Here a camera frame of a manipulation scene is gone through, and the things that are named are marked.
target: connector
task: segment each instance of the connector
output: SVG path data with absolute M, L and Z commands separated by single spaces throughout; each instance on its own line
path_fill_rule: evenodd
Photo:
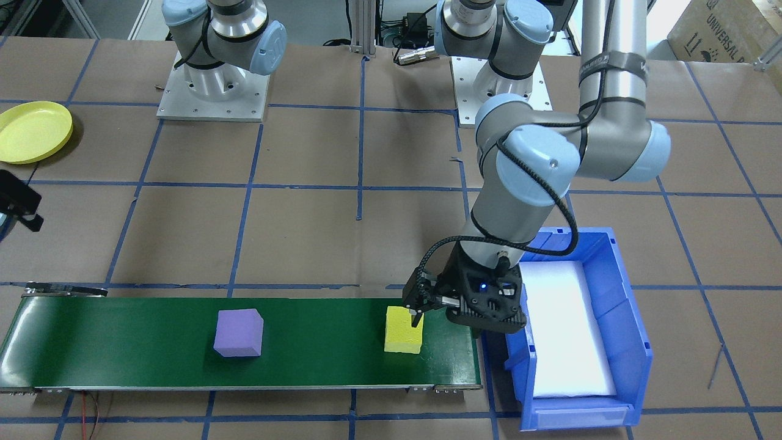
M 409 64 L 420 63 L 421 61 L 434 60 L 435 58 L 439 58 L 439 53 L 435 51 L 435 46 L 429 46 L 400 55 L 399 65 L 407 66 Z

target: light blue joint cover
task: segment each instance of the light blue joint cover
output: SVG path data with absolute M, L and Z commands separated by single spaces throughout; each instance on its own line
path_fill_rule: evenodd
M 491 113 L 492 110 L 496 109 L 497 107 L 506 104 L 506 103 L 512 103 L 514 101 L 519 101 L 521 103 L 526 103 L 526 100 L 522 98 L 519 95 L 516 95 L 515 93 L 500 93 L 499 95 L 492 96 L 491 98 L 488 98 L 486 102 L 483 103 L 483 105 L 478 109 L 478 113 L 475 115 L 475 133 L 478 134 L 478 127 L 481 125 L 481 122 L 483 122 L 483 119 L 486 117 L 487 114 Z
M 249 62 L 249 71 L 259 75 L 271 75 L 280 66 L 287 44 L 288 32 L 285 26 L 277 20 L 269 23 Z
M 206 12 L 206 0 L 163 0 L 163 20 L 166 26 L 185 24 Z
M 508 0 L 505 16 L 519 34 L 534 43 L 544 45 L 551 38 L 554 17 L 537 0 Z
M 564 197 L 581 165 L 579 151 L 550 128 L 521 125 L 505 139 L 505 146 L 520 161 L 529 165 L 543 180 Z M 508 192 L 533 206 L 551 206 L 551 196 L 502 152 L 497 152 L 497 174 Z
M 445 49 L 445 42 L 443 41 L 443 5 L 445 0 L 439 0 L 437 2 L 437 10 L 435 12 L 435 52 L 440 55 L 448 55 Z
M 636 163 L 615 182 L 646 182 L 662 172 L 671 156 L 671 136 L 665 126 L 651 122 L 651 135 Z

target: blue plastic bin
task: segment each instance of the blue plastic bin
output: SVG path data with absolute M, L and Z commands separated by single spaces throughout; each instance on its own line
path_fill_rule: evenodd
M 543 228 L 531 245 L 562 249 L 570 235 L 570 229 Z M 637 425 L 652 352 L 613 230 L 579 229 L 578 247 L 572 254 L 549 257 L 525 253 L 522 261 L 581 261 L 616 395 L 534 398 L 537 357 L 534 329 L 527 324 L 524 330 L 506 336 L 505 369 L 511 371 L 516 398 L 523 404 L 521 430 Z M 526 294 L 522 295 L 522 309 L 528 313 Z

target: foam block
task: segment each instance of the foam block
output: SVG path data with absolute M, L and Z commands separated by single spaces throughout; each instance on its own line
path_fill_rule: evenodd
M 581 261 L 524 261 L 537 352 L 534 397 L 615 395 Z
M 260 356 L 264 319 L 254 308 L 217 312 L 214 349 L 225 358 Z
M 386 309 L 386 352 L 413 353 L 421 352 L 424 340 L 424 316 L 417 327 L 412 327 L 410 312 L 399 306 L 390 305 Z

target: yellow foam cube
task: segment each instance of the yellow foam cube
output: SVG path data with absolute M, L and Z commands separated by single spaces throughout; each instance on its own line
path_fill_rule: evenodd
M 386 352 L 413 353 L 421 352 L 424 340 L 424 317 L 417 327 L 411 326 L 412 315 L 404 308 L 390 305 L 386 309 Z

